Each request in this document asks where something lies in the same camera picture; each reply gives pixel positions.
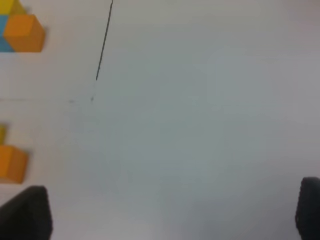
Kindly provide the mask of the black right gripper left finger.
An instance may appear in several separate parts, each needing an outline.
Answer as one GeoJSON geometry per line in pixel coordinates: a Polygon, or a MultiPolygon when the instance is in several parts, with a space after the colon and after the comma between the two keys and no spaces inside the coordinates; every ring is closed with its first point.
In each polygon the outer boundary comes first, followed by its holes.
{"type": "Polygon", "coordinates": [[[0,207],[2,240],[49,240],[53,218],[48,191],[31,186],[0,207]]]}

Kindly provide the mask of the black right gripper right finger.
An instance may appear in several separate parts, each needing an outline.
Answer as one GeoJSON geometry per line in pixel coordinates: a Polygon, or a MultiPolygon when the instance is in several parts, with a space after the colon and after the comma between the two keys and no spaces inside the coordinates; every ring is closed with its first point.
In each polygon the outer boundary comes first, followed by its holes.
{"type": "Polygon", "coordinates": [[[302,240],[320,239],[320,179],[303,178],[298,196],[295,224],[302,240]]]}

